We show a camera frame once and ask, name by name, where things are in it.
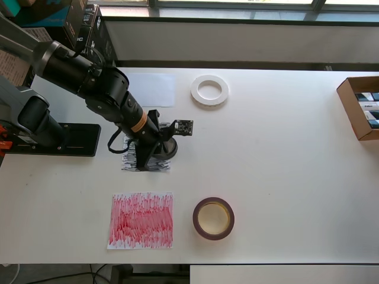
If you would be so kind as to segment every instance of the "red scribbled paper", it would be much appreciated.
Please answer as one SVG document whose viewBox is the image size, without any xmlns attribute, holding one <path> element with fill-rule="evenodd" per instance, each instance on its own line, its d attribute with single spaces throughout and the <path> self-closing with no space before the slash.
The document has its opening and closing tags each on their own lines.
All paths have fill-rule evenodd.
<svg viewBox="0 0 379 284">
<path fill-rule="evenodd" d="M 113 196 L 108 249 L 172 247 L 172 193 Z"/>
</svg>

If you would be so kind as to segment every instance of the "wall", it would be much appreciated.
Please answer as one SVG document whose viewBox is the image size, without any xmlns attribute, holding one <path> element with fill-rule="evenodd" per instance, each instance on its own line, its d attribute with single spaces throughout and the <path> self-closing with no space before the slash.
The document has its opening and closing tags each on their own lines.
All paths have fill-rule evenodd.
<svg viewBox="0 0 379 284">
<path fill-rule="evenodd" d="M 379 27 L 107 22 L 119 60 L 378 63 Z"/>
</svg>

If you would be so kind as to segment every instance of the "open cardboard box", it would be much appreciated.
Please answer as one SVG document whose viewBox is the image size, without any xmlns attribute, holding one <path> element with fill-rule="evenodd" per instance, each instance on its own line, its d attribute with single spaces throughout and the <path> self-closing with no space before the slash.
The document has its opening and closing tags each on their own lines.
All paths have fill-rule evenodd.
<svg viewBox="0 0 379 284">
<path fill-rule="evenodd" d="M 337 88 L 337 93 L 359 141 L 379 139 L 379 129 L 372 129 L 358 103 L 355 93 L 379 92 L 379 76 L 349 77 Z"/>
</svg>

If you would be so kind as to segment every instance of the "robotic arm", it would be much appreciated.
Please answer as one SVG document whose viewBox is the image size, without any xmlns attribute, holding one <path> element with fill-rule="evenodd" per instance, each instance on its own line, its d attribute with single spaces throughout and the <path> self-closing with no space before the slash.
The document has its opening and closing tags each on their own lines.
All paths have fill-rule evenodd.
<svg viewBox="0 0 379 284">
<path fill-rule="evenodd" d="M 39 42 L 20 27 L 0 17 L 0 49 L 29 62 L 37 75 L 85 100 L 87 107 L 113 122 L 118 131 L 133 138 L 136 145 L 137 168 L 149 170 L 152 156 L 170 159 L 177 151 L 173 135 L 192 135 L 193 121 L 175 120 L 170 127 L 159 127 L 157 110 L 145 113 L 128 91 L 128 78 L 115 67 L 99 66 L 69 50 L 56 41 Z M 43 147 L 54 147 L 65 140 L 64 127 L 48 111 L 48 103 L 34 91 L 25 96 L 0 79 L 0 124 L 6 123 L 21 131 Z"/>
</svg>

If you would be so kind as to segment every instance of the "paper sheet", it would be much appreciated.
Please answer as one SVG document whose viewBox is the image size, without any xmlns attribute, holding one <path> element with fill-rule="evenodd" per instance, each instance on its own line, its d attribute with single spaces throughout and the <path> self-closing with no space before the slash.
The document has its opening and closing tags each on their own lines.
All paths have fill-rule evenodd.
<svg viewBox="0 0 379 284">
<path fill-rule="evenodd" d="M 172 204 L 170 192 L 115 194 L 108 249 L 171 248 Z"/>
<path fill-rule="evenodd" d="M 162 122 L 159 124 L 160 127 L 170 126 L 170 123 Z M 130 137 L 124 137 L 124 149 L 127 147 L 127 143 Z M 127 172 L 138 172 L 137 170 L 137 160 L 136 160 L 136 148 L 134 143 L 130 144 L 128 152 L 122 155 L 122 168 L 121 170 Z M 157 160 L 154 157 L 151 157 L 149 162 L 147 163 L 151 171 L 154 172 L 165 172 L 170 170 L 170 161 L 169 160 Z"/>
<path fill-rule="evenodd" d="M 29 63 L 0 50 L 0 75 L 14 86 L 21 86 L 29 70 Z"/>
<path fill-rule="evenodd" d="M 129 92 L 141 107 L 173 107 L 175 104 L 175 75 L 125 73 Z"/>
</svg>

